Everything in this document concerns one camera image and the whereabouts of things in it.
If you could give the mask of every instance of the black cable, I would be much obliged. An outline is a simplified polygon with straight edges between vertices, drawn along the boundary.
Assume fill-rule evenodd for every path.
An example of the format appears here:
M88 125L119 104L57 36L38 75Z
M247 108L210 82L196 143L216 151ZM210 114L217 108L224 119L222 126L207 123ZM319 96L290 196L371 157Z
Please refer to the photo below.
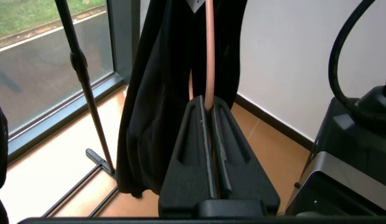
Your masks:
M338 59L341 53L342 46L344 45L349 32L354 27L355 23L363 15L363 13L373 4L375 0L363 0L355 9L355 11L349 16L345 24L342 26L338 33L334 45L331 49L329 59L329 83L334 96L340 103L345 106L354 116L360 119L366 119L368 121L379 121L386 123L386 114L375 113L363 108L359 108L350 98L346 97L341 91L337 78Z

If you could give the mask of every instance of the orange floor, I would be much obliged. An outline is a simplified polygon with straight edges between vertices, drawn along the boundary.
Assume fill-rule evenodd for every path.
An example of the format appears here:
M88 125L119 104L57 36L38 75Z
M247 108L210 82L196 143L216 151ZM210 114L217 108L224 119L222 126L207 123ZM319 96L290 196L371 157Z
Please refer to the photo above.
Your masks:
M98 109L114 164L124 89L109 96ZM239 105L233 106L232 113L279 193L283 211L309 152ZM90 171L94 164L85 156L88 147L103 156L87 113L11 164L0 190L10 223L41 216ZM87 216L115 185L111 177L99 171L55 216ZM100 216L156 217L157 202L158 196L149 190L142 199L118 193Z

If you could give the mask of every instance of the white tag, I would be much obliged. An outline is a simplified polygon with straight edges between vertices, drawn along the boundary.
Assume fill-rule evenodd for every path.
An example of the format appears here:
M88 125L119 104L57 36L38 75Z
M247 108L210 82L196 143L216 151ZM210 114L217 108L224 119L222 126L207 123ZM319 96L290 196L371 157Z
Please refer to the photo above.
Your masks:
M205 0L186 0L188 5L191 7L193 13L197 12L200 7L203 5Z

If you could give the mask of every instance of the window frame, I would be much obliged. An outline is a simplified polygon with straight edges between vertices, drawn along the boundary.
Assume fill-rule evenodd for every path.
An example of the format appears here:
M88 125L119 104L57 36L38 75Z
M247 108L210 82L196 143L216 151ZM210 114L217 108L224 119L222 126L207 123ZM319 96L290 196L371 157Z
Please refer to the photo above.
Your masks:
M139 44L140 0L106 0L106 10L113 56L113 71L92 84L96 103L120 86L129 83L134 56ZM87 111L87 101L81 90L75 96L10 136L8 163L15 161Z

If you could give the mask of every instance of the black baseboard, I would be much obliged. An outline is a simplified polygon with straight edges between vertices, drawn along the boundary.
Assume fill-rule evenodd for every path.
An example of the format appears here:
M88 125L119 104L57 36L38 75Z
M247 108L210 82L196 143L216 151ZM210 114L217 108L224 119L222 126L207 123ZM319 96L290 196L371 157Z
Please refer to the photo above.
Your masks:
M289 126L283 124L281 121L277 120L272 115L263 111L261 108L255 106L254 104L247 101L244 97L239 94L236 96L235 102L240 105L242 108L246 109L251 114L254 114L257 118L260 118L265 123L269 124L279 132L283 133L285 136L289 137L293 141L302 145L307 150L311 150L313 147L313 142L302 134L291 129Z

